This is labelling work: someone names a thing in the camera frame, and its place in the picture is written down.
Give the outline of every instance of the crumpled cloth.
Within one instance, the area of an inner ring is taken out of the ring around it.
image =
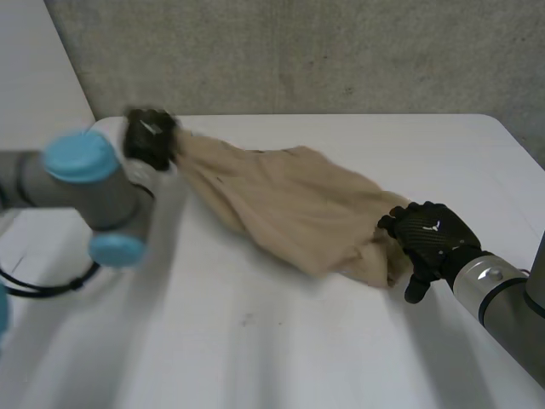
[[[178,168],[223,223],[304,273],[388,287],[410,267],[376,228],[409,200],[309,147],[248,151],[189,130],[178,142]]]

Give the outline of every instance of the light blue cap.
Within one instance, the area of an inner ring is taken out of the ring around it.
[[[94,236],[89,241],[89,255],[102,266],[130,267],[137,264],[146,245],[133,236],[119,233],[104,233]]]
[[[2,283],[0,283],[0,339],[6,330],[8,330],[9,323],[9,306],[8,306],[8,294]]]
[[[43,166],[61,181],[93,183],[116,171],[119,161],[112,144],[100,132],[88,130],[51,142],[43,151]]]

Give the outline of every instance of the gray wall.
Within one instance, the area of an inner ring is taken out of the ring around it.
[[[545,165],[543,0],[46,0],[97,118],[481,112]]]

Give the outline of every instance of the white wall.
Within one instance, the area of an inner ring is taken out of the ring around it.
[[[0,149],[95,121],[42,0],[0,1]]]

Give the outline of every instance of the white table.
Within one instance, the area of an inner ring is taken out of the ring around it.
[[[387,190],[444,202],[486,250],[521,268],[545,229],[545,173],[490,117],[181,120],[240,147],[308,145]],[[121,118],[95,125],[112,138],[122,128]],[[80,294],[15,304],[0,407],[545,407],[545,391],[446,283],[412,306],[402,285],[309,279],[228,232],[180,178],[165,185],[140,271],[106,270]],[[58,281],[82,270],[89,232],[77,215],[23,216],[0,240],[12,266],[26,249],[16,275]]]

